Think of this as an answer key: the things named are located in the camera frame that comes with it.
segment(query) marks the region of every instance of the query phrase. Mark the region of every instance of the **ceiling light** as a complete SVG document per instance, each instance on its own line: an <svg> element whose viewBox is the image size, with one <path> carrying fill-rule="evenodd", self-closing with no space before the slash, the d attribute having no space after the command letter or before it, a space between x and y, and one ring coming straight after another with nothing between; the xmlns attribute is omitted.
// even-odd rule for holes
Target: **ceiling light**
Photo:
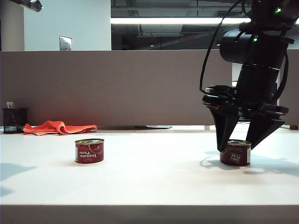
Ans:
<svg viewBox="0 0 299 224"><path fill-rule="evenodd" d="M111 18L111 24L219 24L221 18ZM246 18L226 18L223 24L250 22Z"/></svg>

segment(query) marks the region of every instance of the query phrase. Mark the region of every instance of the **red cloth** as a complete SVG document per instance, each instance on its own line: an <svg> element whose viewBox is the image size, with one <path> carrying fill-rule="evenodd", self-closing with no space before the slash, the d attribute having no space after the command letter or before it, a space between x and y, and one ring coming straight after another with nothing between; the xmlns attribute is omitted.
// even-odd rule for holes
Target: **red cloth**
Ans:
<svg viewBox="0 0 299 224"><path fill-rule="evenodd" d="M65 125L62 121L46 121L43 125L31 127L29 124L25 124L23 129L24 134L78 134L78 133L88 133L91 130L96 130L96 125L86 125L86 126L69 126Z"/></svg>

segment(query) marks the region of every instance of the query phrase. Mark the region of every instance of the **white wall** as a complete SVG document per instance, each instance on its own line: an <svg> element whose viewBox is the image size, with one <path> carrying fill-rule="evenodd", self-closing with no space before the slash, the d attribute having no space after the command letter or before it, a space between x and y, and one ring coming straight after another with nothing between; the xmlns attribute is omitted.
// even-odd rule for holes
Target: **white wall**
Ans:
<svg viewBox="0 0 299 224"><path fill-rule="evenodd" d="M238 81L242 64L232 63L233 66L233 81Z"/></svg>
<svg viewBox="0 0 299 224"><path fill-rule="evenodd" d="M25 50L59 50L59 36L73 50L111 50L110 0L41 0L43 9L24 9Z"/></svg>
<svg viewBox="0 0 299 224"><path fill-rule="evenodd" d="M2 51L24 50L24 8L9 0L0 0Z"/></svg>

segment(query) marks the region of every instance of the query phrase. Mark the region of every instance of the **gray partition wall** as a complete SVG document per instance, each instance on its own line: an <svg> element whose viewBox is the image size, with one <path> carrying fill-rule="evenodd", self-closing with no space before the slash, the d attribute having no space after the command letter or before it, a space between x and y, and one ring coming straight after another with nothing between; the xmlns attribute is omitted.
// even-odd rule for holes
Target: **gray partition wall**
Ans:
<svg viewBox="0 0 299 224"><path fill-rule="evenodd" d="M199 76L205 50L1 53L1 106L28 122L67 125L211 125ZM213 50L204 86L231 85L232 65Z"/></svg>
<svg viewBox="0 0 299 224"><path fill-rule="evenodd" d="M285 90L279 99L281 106L289 108L289 113L282 119L287 125L299 125L299 50L288 50L289 56L289 73ZM280 72L280 80L282 79L283 69Z"/></svg>

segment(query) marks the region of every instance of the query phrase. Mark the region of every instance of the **pen holder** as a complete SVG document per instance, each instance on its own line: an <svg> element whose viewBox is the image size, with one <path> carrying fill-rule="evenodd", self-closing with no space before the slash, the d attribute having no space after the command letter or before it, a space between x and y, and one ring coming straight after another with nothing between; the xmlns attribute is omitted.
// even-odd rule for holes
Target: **pen holder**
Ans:
<svg viewBox="0 0 299 224"><path fill-rule="evenodd" d="M3 108L3 133L23 133L23 128L27 123L27 108L8 109Z"/></svg>

